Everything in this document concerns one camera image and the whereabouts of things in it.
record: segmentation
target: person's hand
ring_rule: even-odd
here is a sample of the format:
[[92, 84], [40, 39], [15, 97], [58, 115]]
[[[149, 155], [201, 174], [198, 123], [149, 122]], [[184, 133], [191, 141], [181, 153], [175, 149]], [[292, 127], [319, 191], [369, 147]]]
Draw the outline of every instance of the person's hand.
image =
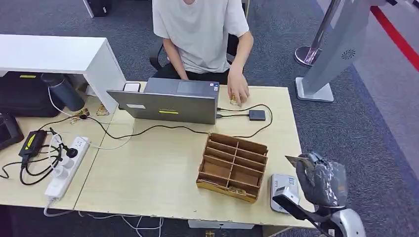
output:
[[228, 73], [227, 90], [229, 98], [232, 99], [234, 96], [239, 106], [247, 101], [250, 94], [248, 82], [243, 75], [243, 68], [236, 67], [234, 64], [231, 65]]

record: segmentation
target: red floor stripe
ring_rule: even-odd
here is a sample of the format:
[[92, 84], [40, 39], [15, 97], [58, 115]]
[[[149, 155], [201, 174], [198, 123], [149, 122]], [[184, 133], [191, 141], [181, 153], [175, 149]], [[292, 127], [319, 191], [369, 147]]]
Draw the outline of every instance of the red floor stripe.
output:
[[378, 22], [387, 32], [388, 36], [393, 40], [393, 42], [397, 45], [397, 47], [402, 51], [402, 53], [406, 56], [409, 62], [416, 68], [419, 72], [419, 55], [415, 52], [415, 50], [407, 43], [407, 41], [403, 38], [403, 36], [396, 30], [396, 28], [391, 24], [391, 22], [387, 19], [384, 13], [378, 6], [372, 6], [371, 12], [376, 17]]

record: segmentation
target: desk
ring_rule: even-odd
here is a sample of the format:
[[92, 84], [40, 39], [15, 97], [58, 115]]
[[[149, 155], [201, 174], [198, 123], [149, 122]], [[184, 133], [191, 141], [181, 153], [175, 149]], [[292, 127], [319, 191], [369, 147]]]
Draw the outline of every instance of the desk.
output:
[[[309, 222], [272, 211], [269, 203], [270, 176], [273, 173], [296, 176], [284, 155], [301, 153], [288, 89], [250, 86], [250, 92], [246, 107], [263, 103], [273, 112], [272, 125], [249, 139], [269, 149], [263, 187], [255, 203], [197, 188], [195, 181], [206, 135], [182, 128], [155, 128], [132, 137], [119, 149], [98, 152], [75, 210], [271, 226], [264, 229], [266, 236], [287, 227], [312, 227]], [[229, 104], [227, 97], [227, 87], [222, 85], [218, 105], [237, 109]], [[223, 118], [211, 126], [133, 119], [125, 111], [116, 111], [114, 115], [114, 119], [129, 120], [136, 132], [161, 124], [228, 135], [251, 135], [266, 125], [269, 118], [269, 112], [265, 122], [249, 122], [246, 117]], [[129, 126], [112, 124], [108, 132], [120, 136], [132, 131]], [[102, 146], [114, 143], [114, 139], [105, 136]], [[313, 210], [301, 189], [299, 193], [301, 206]]]
[[106, 90], [126, 82], [106, 38], [0, 35], [0, 76], [7, 71], [82, 74], [106, 109], [118, 104]]
[[[96, 116], [96, 111], [100, 106], [99, 99], [95, 97], [88, 97], [86, 100], [86, 107], [89, 109], [91, 116], [97, 118], [101, 121], [110, 121], [112, 116]], [[17, 155], [22, 147], [22, 144], [25, 142], [26, 137], [28, 136], [30, 131], [39, 129], [42, 125], [53, 122], [59, 121], [61, 119], [65, 119], [67, 116], [64, 114], [60, 114], [55, 118], [17, 118], [19, 126], [22, 130], [25, 139], [18, 143], [14, 144], [2, 151], [0, 151], [0, 166], [3, 166], [10, 162], [21, 161], [21, 158]], [[66, 145], [71, 145], [76, 134], [88, 137], [93, 144], [99, 145], [103, 139], [105, 132], [100, 129], [99, 125], [87, 122], [87, 121], [78, 121], [74, 125], [70, 124], [70, 120], [64, 121], [57, 124], [52, 124], [51, 127], [59, 132], [64, 131], [71, 131], [73, 133], [63, 133], [63, 139]], [[51, 136], [45, 140], [45, 144], [49, 144]], [[96, 148], [90, 147], [87, 151], [83, 161], [80, 164], [65, 196], [58, 202], [54, 203], [54, 208], [60, 209], [73, 209], [74, 205], [76, 204], [77, 198], [79, 197], [80, 191], [82, 190], [84, 181], [87, 177], [87, 174], [90, 170], [90, 167], [93, 163], [94, 158], [96, 157], [97, 153]], [[40, 154], [39, 158], [46, 157], [47, 154]], [[39, 172], [47, 167], [49, 164], [48, 160], [31, 163], [29, 165], [29, 169], [32, 172]], [[40, 183], [33, 185], [33, 186], [25, 186], [20, 183], [19, 180], [19, 172], [20, 172], [20, 165], [14, 164], [6, 167], [6, 171], [9, 173], [9, 179], [0, 178], [0, 204], [4, 205], [17, 205], [17, 206], [32, 206], [32, 207], [45, 207], [47, 204], [47, 198], [45, 197], [44, 193], [51, 180], [51, 177], [46, 177], [45, 180], [41, 181]], [[33, 182], [38, 180], [39, 177], [32, 177], [27, 174], [24, 174], [24, 180], [26, 182]]]

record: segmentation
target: wooden organizer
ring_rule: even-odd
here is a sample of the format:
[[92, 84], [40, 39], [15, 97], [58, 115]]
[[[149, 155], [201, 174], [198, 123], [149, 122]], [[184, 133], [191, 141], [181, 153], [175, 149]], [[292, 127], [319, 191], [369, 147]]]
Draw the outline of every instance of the wooden organizer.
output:
[[262, 185], [267, 153], [265, 145], [211, 133], [199, 167], [197, 186], [255, 202]]

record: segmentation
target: yellow label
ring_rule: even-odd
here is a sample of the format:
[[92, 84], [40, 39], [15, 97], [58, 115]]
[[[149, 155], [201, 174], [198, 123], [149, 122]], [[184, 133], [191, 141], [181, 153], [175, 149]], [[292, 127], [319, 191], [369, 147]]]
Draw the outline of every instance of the yellow label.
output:
[[37, 76], [33, 75], [20, 75], [20, 78], [36, 78]]
[[34, 141], [35, 135], [32, 135], [32, 137], [29, 139], [28, 144], [26, 144], [25, 150], [29, 150], [29, 147], [31, 146], [32, 142]]
[[178, 115], [179, 114], [179, 112], [176, 112], [176, 111], [164, 111], [164, 110], [159, 110], [159, 113], [162, 113], [162, 114], [173, 114], [173, 115]]

